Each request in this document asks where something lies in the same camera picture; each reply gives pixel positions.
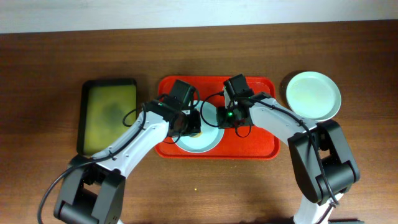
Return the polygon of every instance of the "black cable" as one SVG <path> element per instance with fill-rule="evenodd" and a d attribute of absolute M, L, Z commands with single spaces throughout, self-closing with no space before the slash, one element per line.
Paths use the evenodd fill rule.
<path fill-rule="evenodd" d="M 195 89 L 195 93 L 197 93 L 197 103 L 195 103 L 195 105 L 191 105 L 190 107 L 189 107 L 189 109 L 194 109 L 195 107 L 197 107 L 198 105 L 199 105 L 199 101 L 200 101 L 200 95 L 199 95 L 199 90 L 198 89 Z"/>
<path fill-rule="evenodd" d="M 122 120 L 123 125 L 125 125 L 126 127 L 131 127 L 131 124 L 126 124 L 126 118 L 127 118 L 131 113 L 135 112 L 136 110 L 137 110 L 137 108 L 134 109 L 134 110 L 132 110 L 132 111 L 130 111 L 130 112 L 128 112 L 126 115 L 124 115 L 123 120 Z"/>
<path fill-rule="evenodd" d="M 44 196 L 43 196 L 42 200 L 40 201 L 39 208 L 37 209 L 37 221 L 39 224 L 43 224 L 42 210 L 44 207 L 44 203 L 45 203 L 47 197 L 50 195 L 50 192 L 52 191 L 52 189 L 56 186 L 56 184 L 59 183 L 63 178 L 65 178 L 68 174 L 70 174 L 74 170 L 77 170 L 79 168 L 82 168 L 82 167 L 85 167 L 85 166 L 88 166 L 88 165 L 91 165 L 91 164 L 94 164 L 97 162 L 102 162 L 102 161 L 105 161 L 108 159 L 112 159 L 114 156 L 119 154 L 119 152 L 121 152 L 125 147 L 127 147 L 138 136 L 138 134 L 144 129 L 144 125 L 145 125 L 145 122 L 147 119 L 145 104 L 142 104 L 142 111 L 144 112 L 144 115 L 143 115 L 142 124 L 140 125 L 139 130 L 131 137 L 131 139 L 129 139 L 122 147 L 120 147 L 120 149 L 118 149 L 114 153 L 109 152 L 109 155 L 105 156 L 103 158 L 93 159 L 93 160 L 85 162 L 83 164 L 70 167 L 67 170 L 65 170 L 61 175 L 59 175 L 59 177 L 56 178 L 55 181 L 52 182 L 52 184 L 48 187 L 47 191 L 44 193 Z"/>
<path fill-rule="evenodd" d="M 238 136 L 238 137 L 240 137 L 240 138 L 246 138 L 246 137 L 248 137 L 249 135 L 250 135 L 250 133 L 251 133 L 251 124 L 249 125 L 249 127 L 250 127 L 250 129 L 249 129 L 249 132 L 248 132 L 248 134 L 247 135 L 245 135 L 245 136 L 241 136 L 239 133 L 238 133 L 238 128 L 239 128 L 239 126 L 236 126 L 235 127 L 235 134 Z"/>
<path fill-rule="evenodd" d="M 201 117 L 201 119 L 203 120 L 203 122 L 205 122 L 207 125 L 209 125 L 210 127 L 213 127 L 213 128 L 219 128 L 219 127 L 221 126 L 221 124 L 219 124 L 219 125 L 214 125 L 214 124 L 210 124 L 209 122 L 207 122 L 207 120 L 203 117 L 203 105 L 204 105 L 211 97 L 216 96 L 216 95 L 222 96 L 222 95 L 224 95 L 224 91 L 220 91 L 220 92 L 218 92 L 218 93 L 215 93 L 215 94 L 212 94 L 212 95 L 210 95 L 210 96 L 207 96 L 206 99 L 203 100 L 203 103 L 200 105 L 200 117 Z"/>
<path fill-rule="evenodd" d="M 319 218 L 319 221 L 317 221 L 316 224 L 321 224 L 325 220 L 325 218 L 328 216 L 329 212 L 331 211 L 331 209 L 333 207 L 336 207 L 336 205 L 333 205 L 332 203 L 330 203 L 329 207 L 326 209 L 324 214 Z"/>
<path fill-rule="evenodd" d="M 166 143 L 166 144 L 175 144 L 175 143 L 178 142 L 178 140 L 180 140 L 180 138 L 181 138 L 181 133 L 178 135 L 177 140 L 175 140 L 174 142 L 165 142 L 164 140 L 163 140 L 163 142 Z"/>
<path fill-rule="evenodd" d="M 257 99 L 253 99 L 253 98 L 246 98 L 246 97 L 239 97 L 239 98 L 236 98 L 235 100 L 249 100 L 249 101 L 252 101 L 252 102 L 260 103 L 260 104 L 262 104 L 264 106 L 272 108 L 273 110 L 280 111 L 280 112 L 282 112 L 284 114 L 287 114 L 291 118 L 293 118 L 296 122 L 298 122 L 299 125 L 301 125 L 304 128 L 304 130 L 308 134 L 308 138 L 310 139 L 310 143 L 311 143 L 311 145 L 313 147 L 313 150 L 315 151 L 315 156 L 317 157 L 317 162 L 318 162 L 319 168 L 321 170 L 323 181 L 325 181 L 325 185 L 326 185 L 326 188 L 328 190 L 328 193 L 329 193 L 330 197 L 332 198 L 332 200 L 334 202 L 334 205 L 336 205 L 336 206 L 339 205 L 338 200 L 336 199 L 335 194 L 333 193 L 333 191 L 332 191 L 332 189 L 330 187 L 329 181 L 328 181 L 328 179 L 326 177 L 325 170 L 324 170 L 323 165 L 322 165 L 321 157 L 320 157 L 320 155 L 319 155 L 319 153 L 317 151 L 318 148 L 317 148 L 317 146 L 315 144 L 315 141 L 312 138 L 312 135 L 311 135 L 311 132 L 310 132 L 309 128 L 304 124 L 304 122 L 302 120 L 296 118 L 292 113 L 290 113 L 290 112 L 288 112 L 286 110 L 280 109 L 280 108 L 276 107 L 275 105 L 270 105 L 268 103 L 265 103 L 265 102 L 263 102 L 261 100 L 257 100 Z"/>

